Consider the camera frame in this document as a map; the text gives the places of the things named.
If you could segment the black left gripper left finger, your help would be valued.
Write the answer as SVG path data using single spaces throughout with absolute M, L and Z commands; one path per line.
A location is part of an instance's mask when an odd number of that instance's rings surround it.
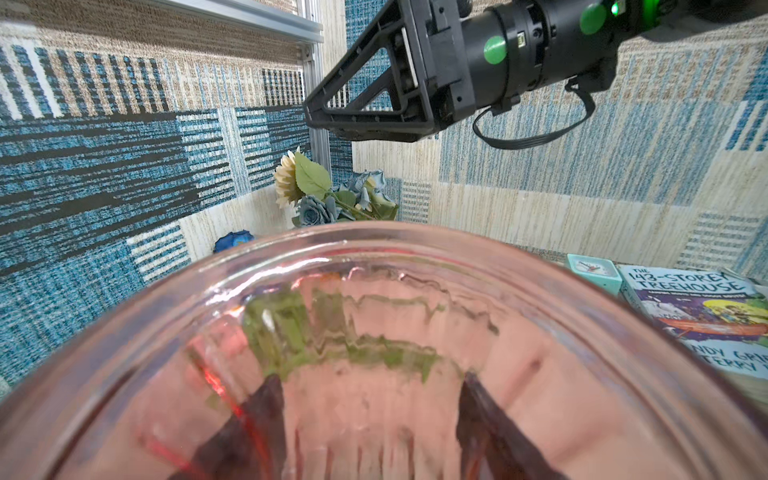
M 286 461 L 285 400 L 278 375 L 267 376 L 224 426 L 198 447 L 172 479 L 279 479 Z

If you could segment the red glass vase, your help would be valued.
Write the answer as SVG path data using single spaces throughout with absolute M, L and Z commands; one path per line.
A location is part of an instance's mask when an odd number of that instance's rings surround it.
M 271 374 L 279 479 L 462 479 L 466 373 L 563 479 L 763 479 L 767 422 L 626 305 L 400 222 L 286 232 L 112 310 L 1 405 L 5 479 L 172 479 Z

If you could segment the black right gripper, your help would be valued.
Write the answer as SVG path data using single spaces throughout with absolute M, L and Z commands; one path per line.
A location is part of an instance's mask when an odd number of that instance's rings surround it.
M 389 67 L 344 107 L 330 102 L 379 52 Z M 416 142 L 478 110 L 502 113 L 542 82 L 543 5 L 465 18 L 456 1 L 389 1 L 307 96 L 309 127 L 350 141 Z

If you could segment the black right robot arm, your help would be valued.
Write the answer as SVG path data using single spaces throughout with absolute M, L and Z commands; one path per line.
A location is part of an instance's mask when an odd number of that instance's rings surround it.
M 350 141 L 415 142 L 499 115 L 563 82 L 595 111 L 618 50 L 672 42 L 765 15 L 763 1 L 390 1 L 304 103 L 307 124 Z

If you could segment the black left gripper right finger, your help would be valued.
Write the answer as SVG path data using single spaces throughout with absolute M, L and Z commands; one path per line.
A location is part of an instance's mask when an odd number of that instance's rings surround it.
M 493 400 L 476 374 L 464 376 L 456 438 L 462 479 L 563 479 Z

